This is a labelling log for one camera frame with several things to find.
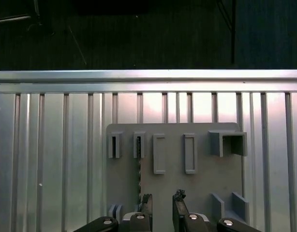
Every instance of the metal frame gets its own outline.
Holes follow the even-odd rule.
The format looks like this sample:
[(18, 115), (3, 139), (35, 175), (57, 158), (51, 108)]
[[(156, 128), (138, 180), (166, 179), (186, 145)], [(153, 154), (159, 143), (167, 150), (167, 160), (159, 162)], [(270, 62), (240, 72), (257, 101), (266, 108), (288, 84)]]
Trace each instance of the metal frame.
[(251, 225), (297, 232), (297, 70), (0, 72), (0, 230), (105, 215), (107, 126), (186, 122), (240, 124)]
[(297, 70), (0, 72), (0, 93), (166, 91), (297, 92)]

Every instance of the rectangular slot holder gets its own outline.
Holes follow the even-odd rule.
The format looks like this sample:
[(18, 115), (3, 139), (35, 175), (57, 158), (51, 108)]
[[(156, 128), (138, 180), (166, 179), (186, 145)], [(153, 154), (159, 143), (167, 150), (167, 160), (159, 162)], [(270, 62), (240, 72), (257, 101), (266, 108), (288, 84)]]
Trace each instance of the rectangular slot holder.
[(154, 174), (165, 174), (166, 138), (164, 134), (153, 135), (153, 166)]
[(145, 132), (138, 131), (134, 133), (134, 158), (145, 156)]
[(193, 133), (184, 134), (185, 173), (196, 174), (198, 171), (197, 137)]
[(108, 157), (110, 159), (122, 156), (121, 137), (122, 132), (113, 132), (108, 135)]

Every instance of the gray plastic board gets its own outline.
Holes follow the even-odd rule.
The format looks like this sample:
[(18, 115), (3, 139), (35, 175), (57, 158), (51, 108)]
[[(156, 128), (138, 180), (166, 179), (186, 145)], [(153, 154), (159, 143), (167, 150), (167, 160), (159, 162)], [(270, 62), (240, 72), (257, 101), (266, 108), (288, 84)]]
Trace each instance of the gray plastic board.
[(153, 231), (174, 231), (172, 196), (177, 189), (186, 191), (190, 212), (210, 220), (214, 214), (236, 211), (233, 192), (242, 194), (241, 156), (246, 154), (246, 134), (239, 132), (238, 124), (111, 124), (107, 135), (108, 207), (122, 204), (124, 213), (134, 211), (139, 193), (135, 157), (141, 156), (141, 195), (153, 195)]

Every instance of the vertical metal rib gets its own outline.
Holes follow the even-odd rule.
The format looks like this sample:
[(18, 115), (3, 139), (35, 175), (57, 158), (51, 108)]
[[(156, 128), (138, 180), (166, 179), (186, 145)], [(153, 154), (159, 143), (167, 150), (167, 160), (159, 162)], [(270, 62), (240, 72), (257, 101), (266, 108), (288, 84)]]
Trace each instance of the vertical metal rib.
[(143, 94), (137, 94), (137, 123), (143, 123)]
[[(237, 100), (237, 123), (240, 127), (240, 131), (243, 131), (243, 108), (242, 108), (242, 94), (236, 93)], [(241, 157), (241, 175), (245, 176), (244, 157)], [(242, 178), (242, 195), (245, 197), (245, 182)]]
[(168, 94), (162, 94), (163, 123), (168, 123)]
[[(143, 95), (137, 94), (137, 123), (143, 123)], [(141, 211), (141, 138), (137, 138), (137, 159), (138, 159), (138, 211)]]
[(118, 110), (119, 110), (119, 97), (117, 93), (113, 93), (112, 97), (112, 123), (118, 122)]
[(67, 154), (68, 154), (68, 119), (69, 119), (69, 95), (64, 95), (63, 99), (63, 137), (62, 137), (62, 198), (61, 198), (61, 231), (66, 228), (66, 210), (67, 210)]
[(212, 93), (212, 122), (218, 122), (217, 93)]
[(193, 123), (193, 94), (187, 93), (187, 122)]
[(176, 103), (177, 103), (177, 105), (176, 105), (177, 123), (180, 123), (180, 115), (179, 115), (179, 110), (180, 110), (180, 108), (179, 108), (179, 93), (176, 94), (176, 99), (177, 99), (177, 101), (176, 101)]
[(14, 145), (13, 145), (13, 178), (12, 178), (12, 214), (11, 231), (16, 230), (17, 209), (17, 174), (18, 174), (18, 126), (19, 126), (19, 101), (20, 95), (15, 97), (15, 119), (14, 119)]
[(92, 221), (92, 162), (93, 162), (93, 95), (88, 95), (88, 125), (87, 125), (87, 223)]
[(253, 94), (250, 93), (250, 114), (251, 114), (251, 166), (252, 166), (252, 181), (253, 181), (253, 188), (252, 188), (252, 198), (253, 198), (253, 225), (256, 227), (257, 225), (257, 192), (256, 192), (256, 157), (255, 157), (255, 122), (254, 122), (254, 99), (253, 99)]
[(287, 136), (287, 157), (288, 157), (290, 229), (291, 229), (291, 232), (297, 232), (294, 138), (293, 138), (292, 102), (291, 102), (290, 93), (285, 94), (285, 102), (286, 102), (286, 136)]
[(43, 154), (44, 154), (44, 109), (45, 96), (40, 95), (39, 102), (39, 141), (38, 141), (38, 171), (37, 171), (37, 231), (41, 231), (42, 216), (42, 183), (43, 183)]
[(267, 95), (265, 93), (261, 94), (261, 122), (262, 122), (262, 136), (263, 136), (265, 228), (266, 228), (266, 232), (271, 232), (271, 199), (270, 199), (269, 150), (268, 150), (268, 116), (267, 116)]

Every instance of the gray tab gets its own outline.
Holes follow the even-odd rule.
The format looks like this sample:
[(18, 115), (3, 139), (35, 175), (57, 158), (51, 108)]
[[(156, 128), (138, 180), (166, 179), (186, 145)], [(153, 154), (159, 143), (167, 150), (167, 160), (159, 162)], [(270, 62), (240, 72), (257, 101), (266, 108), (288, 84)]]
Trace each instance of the gray tab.
[(135, 132), (134, 133), (134, 158), (141, 157), (144, 158), (144, 144), (145, 144), (145, 132)]
[(124, 212), (123, 212), (123, 205), (120, 204), (115, 212), (115, 219), (120, 223), (123, 220)]
[(195, 134), (184, 134), (185, 173), (196, 174), (198, 171), (197, 138)]
[(122, 132), (113, 132), (108, 136), (108, 156), (109, 158), (121, 157), (121, 134)]
[(215, 193), (212, 193), (212, 216), (215, 220), (220, 220), (225, 217), (225, 202), (217, 196)]
[(117, 206), (115, 204), (111, 205), (109, 212), (108, 212), (108, 216), (115, 218), (116, 217), (116, 208)]
[(166, 138), (164, 134), (153, 135), (154, 174), (165, 174)]
[(247, 141), (245, 132), (209, 131), (211, 154), (219, 157), (228, 155), (246, 156)]
[(236, 192), (232, 193), (232, 210), (249, 224), (249, 203)]

